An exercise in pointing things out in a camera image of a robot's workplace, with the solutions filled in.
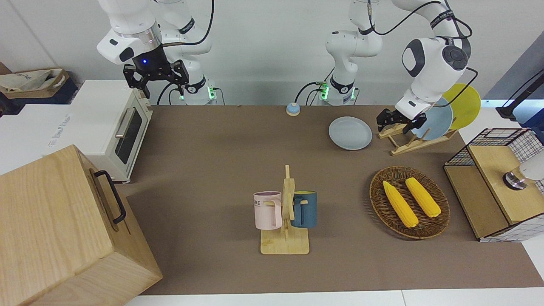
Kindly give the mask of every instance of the black metal handle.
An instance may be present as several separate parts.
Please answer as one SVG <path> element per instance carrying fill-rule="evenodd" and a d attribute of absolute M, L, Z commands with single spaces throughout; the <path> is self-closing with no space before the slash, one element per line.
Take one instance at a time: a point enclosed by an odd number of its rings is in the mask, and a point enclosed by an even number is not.
<path fill-rule="evenodd" d="M 117 201 L 117 205 L 119 205 L 119 211 L 121 212 L 121 215 L 119 215 L 117 218 L 113 219 L 112 222 L 114 224 L 118 224 L 121 221 L 125 219 L 127 216 L 127 211 L 125 210 L 125 207 L 123 206 L 123 202 L 121 201 L 121 198 L 119 197 L 119 194 L 117 193 L 117 189 L 115 189 L 115 185 L 113 185 L 112 177 L 109 176 L 109 173 L 106 170 L 100 170 L 98 172 L 95 172 L 95 178 L 105 175 L 108 179 L 109 186 L 112 188 L 113 195 L 115 196 L 115 200 Z"/>

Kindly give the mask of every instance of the mug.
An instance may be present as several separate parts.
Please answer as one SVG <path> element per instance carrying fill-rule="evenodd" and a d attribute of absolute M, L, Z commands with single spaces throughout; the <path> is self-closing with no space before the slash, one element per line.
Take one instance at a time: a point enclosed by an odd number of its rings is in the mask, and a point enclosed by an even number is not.
<path fill-rule="evenodd" d="M 281 192 L 261 191 L 253 194 L 255 208 L 255 227 L 261 230 L 274 230 L 283 224 L 281 216 Z"/>
<path fill-rule="evenodd" d="M 317 225 L 317 192 L 295 191 L 293 203 L 295 220 L 291 220 L 291 225 L 306 229 L 315 227 Z"/>

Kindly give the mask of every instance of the blue mug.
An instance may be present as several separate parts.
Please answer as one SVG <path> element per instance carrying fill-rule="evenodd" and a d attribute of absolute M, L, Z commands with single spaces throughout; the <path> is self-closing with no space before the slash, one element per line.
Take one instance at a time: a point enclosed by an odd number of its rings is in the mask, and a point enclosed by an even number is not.
<path fill-rule="evenodd" d="M 291 225 L 306 229 L 315 227 L 317 225 L 317 192 L 295 191 L 293 203 L 295 220 L 291 220 Z"/>

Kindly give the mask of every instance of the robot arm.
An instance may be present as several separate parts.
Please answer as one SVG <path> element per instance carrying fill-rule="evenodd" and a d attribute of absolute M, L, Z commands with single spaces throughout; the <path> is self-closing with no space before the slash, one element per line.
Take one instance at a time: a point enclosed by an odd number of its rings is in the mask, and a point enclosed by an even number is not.
<path fill-rule="evenodd" d="M 176 84 L 180 93 L 189 83 L 181 60 L 170 64 L 162 46 L 157 21 L 148 7 L 149 0 L 98 0 L 108 14 L 112 29 L 97 45 L 98 52 L 115 64 L 125 64 L 123 74 L 129 87 L 144 91 L 148 81 L 167 80 Z M 141 75 L 135 79 L 134 74 Z"/>
<path fill-rule="evenodd" d="M 395 6 L 408 11 L 426 2 L 393 0 Z M 406 123 L 404 132 L 421 127 L 426 120 L 424 112 L 459 80 L 468 64 L 470 44 L 453 19 L 447 0 L 426 5 L 416 13 L 429 21 L 436 37 L 414 39 L 404 50 L 402 62 L 414 80 L 395 105 L 396 110 L 384 109 L 377 117 L 380 131 L 395 123 Z"/>
<path fill-rule="evenodd" d="M 323 100 L 331 105 L 344 105 L 352 97 L 357 64 L 352 57 L 373 57 L 382 48 L 381 36 L 372 31 L 367 16 L 367 0 L 353 0 L 349 19 L 358 31 L 335 31 L 329 35 L 327 51 L 335 60 L 335 69 L 327 80 Z"/>
<path fill-rule="evenodd" d="M 195 24 L 186 0 L 158 0 L 158 6 L 166 22 L 161 27 L 163 45 L 199 41 L 206 36 L 206 31 Z M 191 82 L 186 85 L 186 92 L 181 97 L 183 100 L 176 99 L 173 104 L 206 105 L 215 99 L 213 82 L 206 77 L 200 61 L 195 57 L 208 53 L 211 48 L 212 41 L 206 38 L 200 44 L 177 45 L 165 49 L 169 61 L 183 59 Z"/>

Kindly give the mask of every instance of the green led light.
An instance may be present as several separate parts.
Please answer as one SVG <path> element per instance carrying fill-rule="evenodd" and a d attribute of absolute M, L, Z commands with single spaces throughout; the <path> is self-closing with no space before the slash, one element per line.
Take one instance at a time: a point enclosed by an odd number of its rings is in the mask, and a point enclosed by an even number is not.
<path fill-rule="evenodd" d="M 211 87 L 208 87 L 208 93 L 211 100 L 215 99 L 215 92 Z"/>
<path fill-rule="evenodd" d="M 327 84 L 323 85 L 323 90 L 321 91 L 321 100 L 327 100 L 329 97 L 329 86 Z"/>

